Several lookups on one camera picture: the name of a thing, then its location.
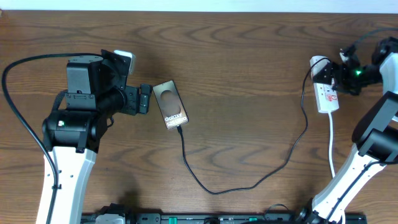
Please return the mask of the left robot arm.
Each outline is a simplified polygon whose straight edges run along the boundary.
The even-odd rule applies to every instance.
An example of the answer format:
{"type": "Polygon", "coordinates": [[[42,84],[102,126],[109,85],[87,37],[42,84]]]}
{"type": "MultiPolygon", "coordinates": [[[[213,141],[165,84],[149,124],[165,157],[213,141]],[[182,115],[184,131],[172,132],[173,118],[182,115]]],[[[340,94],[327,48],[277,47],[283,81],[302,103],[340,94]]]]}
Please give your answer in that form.
{"type": "Polygon", "coordinates": [[[108,120],[116,113],[148,113],[152,86],[127,85],[135,61],[134,54],[122,50],[69,58],[68,88],[42,125],[51,161],[45,161],[37,223],[79,223],[108,120]]]}

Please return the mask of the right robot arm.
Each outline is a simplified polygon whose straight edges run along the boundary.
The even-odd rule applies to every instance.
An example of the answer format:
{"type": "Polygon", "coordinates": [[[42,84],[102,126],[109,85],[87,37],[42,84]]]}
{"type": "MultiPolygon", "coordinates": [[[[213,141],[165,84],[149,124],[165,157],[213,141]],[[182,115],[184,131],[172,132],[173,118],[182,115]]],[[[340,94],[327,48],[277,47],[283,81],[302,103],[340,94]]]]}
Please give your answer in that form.
{"type": "Polygon", "coordinates": [[[369,65],[362,66],[355,54],[356,43],[340,51],[341,64],[326,57],[310,60],[317,94],[326,100],[334,91],[358,95],[362,88],[382,84],[382,96],[361,118],[352,135],[352,148],[343,166],[329,184],[293,219],[292,223],[343,223],[345,208],[365,184],[388,165],[397,164],[397,39],[381,40],[369,65]]]}

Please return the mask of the Galaxy S25 Ultra smartphone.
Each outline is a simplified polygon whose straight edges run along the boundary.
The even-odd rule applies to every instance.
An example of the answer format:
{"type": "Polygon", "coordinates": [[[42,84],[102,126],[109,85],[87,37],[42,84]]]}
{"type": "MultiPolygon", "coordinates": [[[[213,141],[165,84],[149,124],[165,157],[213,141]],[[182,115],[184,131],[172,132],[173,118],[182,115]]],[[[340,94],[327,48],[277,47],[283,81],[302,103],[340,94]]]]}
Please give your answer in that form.
{"type": "Polygon", "coordinates": [[[167,129],[173,129],[189,122],[186,109],[173,80],[155,85],[153,92],[167,129]]]}

